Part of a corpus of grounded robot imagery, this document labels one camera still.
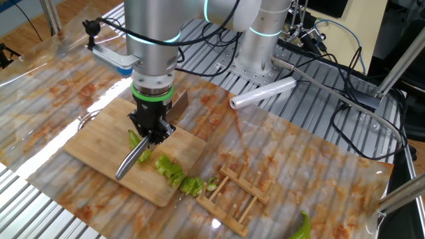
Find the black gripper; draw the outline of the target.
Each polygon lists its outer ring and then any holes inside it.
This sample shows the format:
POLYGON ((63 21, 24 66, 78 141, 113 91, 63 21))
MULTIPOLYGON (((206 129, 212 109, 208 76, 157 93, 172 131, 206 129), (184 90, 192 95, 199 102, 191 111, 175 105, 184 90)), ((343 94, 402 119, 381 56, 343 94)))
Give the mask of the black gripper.
POLYGON ((166 119, 172 101, 148 102, 140 99, 135 101, 136 109, 128 115, 128 118, 142 137, 141 148, 155 148, 176 130, 175 126, 166 119))

